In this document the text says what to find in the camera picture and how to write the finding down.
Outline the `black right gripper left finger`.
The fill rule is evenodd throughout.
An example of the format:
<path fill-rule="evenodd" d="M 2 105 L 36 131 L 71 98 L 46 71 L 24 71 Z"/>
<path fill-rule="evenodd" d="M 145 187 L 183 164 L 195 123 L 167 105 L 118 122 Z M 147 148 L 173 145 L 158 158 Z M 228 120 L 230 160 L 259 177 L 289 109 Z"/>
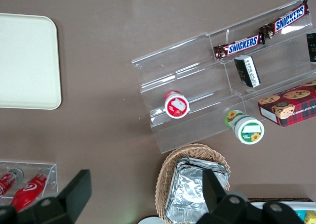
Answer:
<path fill-rule="evenodd" d="M 60 192 L 58 200 L 74 224 L 92 195 L 91 171 L 80 170 Z"/>

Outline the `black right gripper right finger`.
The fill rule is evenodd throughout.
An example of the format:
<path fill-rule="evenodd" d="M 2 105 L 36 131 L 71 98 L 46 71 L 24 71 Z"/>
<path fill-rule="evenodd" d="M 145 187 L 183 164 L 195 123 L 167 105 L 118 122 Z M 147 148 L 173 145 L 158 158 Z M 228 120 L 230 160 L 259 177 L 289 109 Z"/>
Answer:
<path fill-rule="evenodd" d="M 224 214 L 228 195 L 212 170 L 203 170 L 202 190 L 210 214 Z"/>

